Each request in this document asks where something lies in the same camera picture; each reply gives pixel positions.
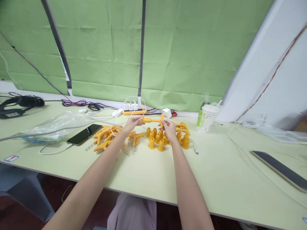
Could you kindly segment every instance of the floor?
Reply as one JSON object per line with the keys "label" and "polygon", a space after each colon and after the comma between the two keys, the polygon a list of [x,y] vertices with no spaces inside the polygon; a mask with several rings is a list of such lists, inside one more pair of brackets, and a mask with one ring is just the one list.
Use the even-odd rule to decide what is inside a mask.
{"label": "floor", "polygon": [[[45,176],[41,185],[56,211],[62,204],[62,196],[66,192],[64,200],[76,182]],[[83,230],[92,230],[95,226],[106,227],[107,219],[115,206],[118,193],[104,189],[100,194],[93,210],[83,226]],[[234,220],[211,215],[216,230],[240,230],[238,223]],[[26,210],[19,203],[8,196],[0,197],[0,229],[1,230],[39,230],[45,223]],[[157,202],[157,230],[180,230],[180,216],[178,207]]]}

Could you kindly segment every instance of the hand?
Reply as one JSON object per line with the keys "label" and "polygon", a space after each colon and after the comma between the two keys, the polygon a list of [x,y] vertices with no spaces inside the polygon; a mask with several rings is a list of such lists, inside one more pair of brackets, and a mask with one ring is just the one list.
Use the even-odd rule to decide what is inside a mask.
{"label": "hand", "polygon": [[136,126],[145,125],[145,123],[142,123],[142,117],[130,117],[128,118],[128,121],[123,128],[123,130],[127,132],[131,132]]}
{"label": "hand", "polygon": [[173,122],[171,122],[170,120],[161,120],[162,124],[163,124],[163,128],[159,128],[160,130],[165,130],[167,137],[170,141],[175,140],[176,139],[176,126]]}

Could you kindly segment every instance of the phone screen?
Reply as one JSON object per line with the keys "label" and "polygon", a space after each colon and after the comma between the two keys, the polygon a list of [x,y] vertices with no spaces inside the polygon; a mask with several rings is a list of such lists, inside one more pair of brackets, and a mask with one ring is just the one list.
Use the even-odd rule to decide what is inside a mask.
{"label": "phone screen", "polygon": [[82,130],[72,138],[70,138],[67,143],[73,144],[73,145],[81,145],[84,141],[88,139],[89,136],[91,136],[93,133],[95,133],[98,129],[101,128],[101,125],[90,125],[86,129]]}
{"label": "phone screen", "polygon": [[252,151],[252,153],[258,156],[258,158],[264,161],[267,165],[270,165],[284,177],[292,181],[294,184],[307,191],[307,180],[298,175],[296,172],[292,171],[287,166],[280,163],[278,160],[265,152]]}

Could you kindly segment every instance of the clear plastic bag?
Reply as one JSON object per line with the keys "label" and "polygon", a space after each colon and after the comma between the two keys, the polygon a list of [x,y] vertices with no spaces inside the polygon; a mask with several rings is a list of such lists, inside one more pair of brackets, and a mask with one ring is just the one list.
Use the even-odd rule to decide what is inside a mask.
{"label": "clear plastic bag", "polygon": [[[67,111],[64,114],[61,114],[55,118],[51,118],[37,126],[29,128],[23,132],[17,133],[16,135],[47,133],[61,128],[85,125],[90,122],[91,122],[90,118],[88,118],[85,114]],[[54,143],[58,142],[59,140],[63,139],[66,135],[74,131],[75,129],[64,129],[56,133],[51,133],[42,136],[21,137],[21,139],[26,139],[28,141],[35,143]]]}

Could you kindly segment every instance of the plastic cup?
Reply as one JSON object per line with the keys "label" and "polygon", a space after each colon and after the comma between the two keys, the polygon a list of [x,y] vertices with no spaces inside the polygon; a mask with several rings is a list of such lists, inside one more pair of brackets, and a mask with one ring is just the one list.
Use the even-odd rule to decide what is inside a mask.
{"label": "plastic cup", "polygon": [[213,105],[204,105],[202,107],[202,114],[198,121],[199,131],[208,131],[220,113],[220,108]]}

